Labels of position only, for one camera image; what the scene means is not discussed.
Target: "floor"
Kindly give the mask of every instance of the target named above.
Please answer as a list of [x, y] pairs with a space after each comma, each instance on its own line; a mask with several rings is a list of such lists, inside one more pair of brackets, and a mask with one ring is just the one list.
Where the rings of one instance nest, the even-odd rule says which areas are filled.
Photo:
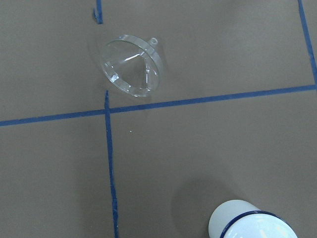
[[[0, 3], [0, 236], [207, 238], [229, 199], [316, 234], [316, 2], [102, 4]], [[99, 66], [122, 34], [159, 40], [150, 98]]]

